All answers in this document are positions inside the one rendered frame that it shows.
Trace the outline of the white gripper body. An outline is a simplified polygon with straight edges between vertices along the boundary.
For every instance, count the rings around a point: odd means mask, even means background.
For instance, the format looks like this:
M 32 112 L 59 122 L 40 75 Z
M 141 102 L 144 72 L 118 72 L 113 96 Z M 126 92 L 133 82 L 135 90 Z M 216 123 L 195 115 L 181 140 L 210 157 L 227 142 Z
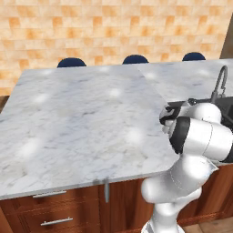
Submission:
M 166 134 L 173 132 L 173 127 L 176 124 L 177 118 L 182 113 L 181 106 L 164 106 L 159 115 L 159 122 L 163 126 L 162 130 Z

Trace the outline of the wooden cupboard door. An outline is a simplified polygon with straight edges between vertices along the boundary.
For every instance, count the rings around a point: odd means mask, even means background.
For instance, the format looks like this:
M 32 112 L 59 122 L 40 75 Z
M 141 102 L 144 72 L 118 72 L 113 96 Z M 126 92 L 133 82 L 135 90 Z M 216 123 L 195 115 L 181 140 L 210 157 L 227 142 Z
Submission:
M 179 212 L 177 223 L 184 227 L 229 217 L 233 217 L 233 165 L 221 166 L 211 175 L 200 198 Z
M 153 205 L 141 195 L 143 178 L 111 183 L 109 201 L 98 187 L 100 233 L 140 233 L 153 213 Z

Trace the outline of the dark sink basin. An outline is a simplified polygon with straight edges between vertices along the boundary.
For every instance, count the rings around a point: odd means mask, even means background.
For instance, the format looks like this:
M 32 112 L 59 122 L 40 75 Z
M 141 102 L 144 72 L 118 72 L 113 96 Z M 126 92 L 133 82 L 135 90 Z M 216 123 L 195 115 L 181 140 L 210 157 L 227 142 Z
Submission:
M 233 96 L 218 98 L 216 105 L 221 111 L 221 124 L 233 132 Z

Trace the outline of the dark blue bar stool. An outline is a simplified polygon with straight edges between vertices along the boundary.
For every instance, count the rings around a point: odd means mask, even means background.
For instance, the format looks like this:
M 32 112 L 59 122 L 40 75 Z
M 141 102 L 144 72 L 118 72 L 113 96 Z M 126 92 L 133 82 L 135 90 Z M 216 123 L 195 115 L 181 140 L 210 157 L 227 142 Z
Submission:
M 130 65 L 130 64 L 146 64 L 148 62 L 148 60 L 141 55 L 131 55 L 131 56 L 127 56 L 124 61 L 123 64 L 124 65 Z
M 75 57 L 68 57 L 65 59 L 62 59 L 57 67 L 77 67 L 77 66 L 86 66 L 85 62 L 80 58 Z
M 206 58 L 199 52 L 190 52 L 184 55 L 183 61 L 205 60 Z

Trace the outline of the black gooseneck tap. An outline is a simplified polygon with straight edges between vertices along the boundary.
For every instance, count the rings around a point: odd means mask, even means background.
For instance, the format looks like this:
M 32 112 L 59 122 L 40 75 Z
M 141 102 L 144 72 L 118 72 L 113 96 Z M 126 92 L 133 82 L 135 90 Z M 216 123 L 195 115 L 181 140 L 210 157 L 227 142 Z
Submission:
M 214 90 L 212 91 L 211 97 L 208 100 L 208 103 L 215 104 L 218 98 L 222 98 L 225 96 L 227 79 L 228 79 L 228 67 L 222 66 L 219 71 L 218 79 L 215 84 Z

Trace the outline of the shallow wooden drawer front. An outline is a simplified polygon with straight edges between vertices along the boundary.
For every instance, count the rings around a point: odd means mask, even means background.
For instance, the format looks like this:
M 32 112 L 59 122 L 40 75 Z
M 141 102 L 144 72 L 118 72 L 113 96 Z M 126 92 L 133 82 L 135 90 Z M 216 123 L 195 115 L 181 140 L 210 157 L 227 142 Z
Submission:
M 63 195 L 47 198 L 33 198 L 33 196 L 30 196 L 0 200 L 0 208 L 4 211 L 5 214 L 13 214 L 17 211 L 35 210 L 52 207 L 58 204 L 64 204 L 68 202 L 82 202 L 95 198 L 98 198 L 98 187 L 82 187 L 69 189 Z

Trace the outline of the deep wooden drawer front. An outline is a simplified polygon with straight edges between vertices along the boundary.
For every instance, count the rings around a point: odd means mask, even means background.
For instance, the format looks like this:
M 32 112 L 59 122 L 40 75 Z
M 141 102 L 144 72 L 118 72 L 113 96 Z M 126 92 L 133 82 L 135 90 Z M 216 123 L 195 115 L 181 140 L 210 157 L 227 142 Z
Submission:
M 26 233 L 99 233 L 98 207 L 91 208 L 87 203 L 27 211 L 18 216 Z M 52 226 L 40 226 L 44 221 L 68 217 L 73 220 Z

